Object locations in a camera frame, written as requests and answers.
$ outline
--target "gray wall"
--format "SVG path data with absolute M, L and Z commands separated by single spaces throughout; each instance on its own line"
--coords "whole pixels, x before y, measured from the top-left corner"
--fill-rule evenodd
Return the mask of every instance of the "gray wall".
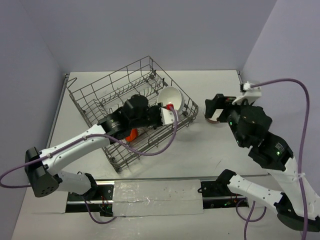
M 0 170 L 25 161 L 26 149 L 46 145 L 63 75 L 18 0 L 0 1 Z M 3 181 L 26 184 L 24 170 Z M 25 189 L 0 188 L 0 239 L 11 239 Z
M 64 72 L 241 69 L 276 0 L 20 0 Z
M 278 0 L 242 72 L 245 80 L 301 80 L 310 93 L 311 109 L 302 170 L 320 194 L 320 2 Z M 263 87 L 260 104 L 273 118 L 272 131 L 299 151 L 306 100 L 293 83 Z M 308 234 L 319 239 L 320 234 Z

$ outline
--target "metal wire basket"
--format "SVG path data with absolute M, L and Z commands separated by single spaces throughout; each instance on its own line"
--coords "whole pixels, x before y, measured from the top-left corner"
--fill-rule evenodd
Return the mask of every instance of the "metal wire basket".
M 184 96 L 184 106 L 179 114 L 178 130 L 188 127 L 196 118 L 199 107 L 176 82 L 150 57 L 137 60 L 92 83 L 79 87 L 77 77 L 66 82 L 69 95 L 88 127 L 123 106 L 132 95 L 144 95 L 149 105 L 156 104 L 159 92 L 167 87 L 178 88 Z M 141 152 L 147 152 L 168 138 L 173 126 L 144 129 L 134 141 L 127 143 Z M 140 159 L 140 155 L 128 151 L 118 143 L 102 148 L 107 159 L 119 173 L 123 167 Z

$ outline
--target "white bowl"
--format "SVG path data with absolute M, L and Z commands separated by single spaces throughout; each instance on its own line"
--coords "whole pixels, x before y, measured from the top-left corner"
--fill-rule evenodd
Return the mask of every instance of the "white bowl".
M 159 93 L 156 102 L 162 103 L 164 107 L 168 104 L 173 104 L 173 108 L 180 112 L 184 107 L 185 99 L 179 89 L 167 86 Z

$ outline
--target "wire dish rack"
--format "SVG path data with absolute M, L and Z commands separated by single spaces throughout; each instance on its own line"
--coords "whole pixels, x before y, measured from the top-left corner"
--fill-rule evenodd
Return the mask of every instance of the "wire dish rack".
M 198 105 L 150 56 L 93 80 L 88 85 L 81 86 L 77 77 L 66 82 L 69 95 L 88 127 L 122 107 L 132 95 L 143 95 L 148 98 L 150 106 L 155 105 L 159 92 L 167 86 L 182 92 L 184 105 L 179 113 L 178 130 L 188 127 L 198 114 Z M 127 144 L 141 152 L 148 152 L 157 148 L 172 132 L 173 125 L 157 129 L 146 128 L 141 135 Z M 117 173 L 141 157 L 118 143 L 103 147 L 102 150 Z

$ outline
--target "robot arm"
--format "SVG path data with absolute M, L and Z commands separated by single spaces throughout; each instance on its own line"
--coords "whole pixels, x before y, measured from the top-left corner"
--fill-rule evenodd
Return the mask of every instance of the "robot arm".
M 65 191 L 90 199 L 98 189 L 92 175 L 62 171 L 64 167 L 96 149 L 113 144 L 114 141 L 105 135 L 122 140 L 130 135 L 132 129 L 157 128 L 172 124 L 173 121 L 174 117 L 170 110 L 161 104 L 149 107 L 146 97 L 134 95 L 124 103 L 123 107 L 78 136 L 41 151 L 35 147 L 30 148 L 26 151 L 26 163 L 46 157 L 38 163 L 25 167 L 34 195 L 40 198 L 54 191 Z
M 252 183 L 228 169 L 217 181 L 230 192 L 266 206 L 289 228 L 302 231 L 304 205 L 299 184 L 302 178 L 308 203 L 308 231 L 320 232 L 320 197 L 304 174 L 298 174 L 296 158 L 287 142 L 269 132 L 272 119 L 262 107 L 252 105 L 261 96 L 260 88 L 248 90 L 249 87 L 249 83 L 242 86 L 241 97 L 217 94 L 212 100 L 207 99 L 205 117 L 210 119 L 217 109 L 222 109 L 217 120 L 228 123 L 238 146 L 250 148 L 249 157 L 275 178 L 283 192 Z

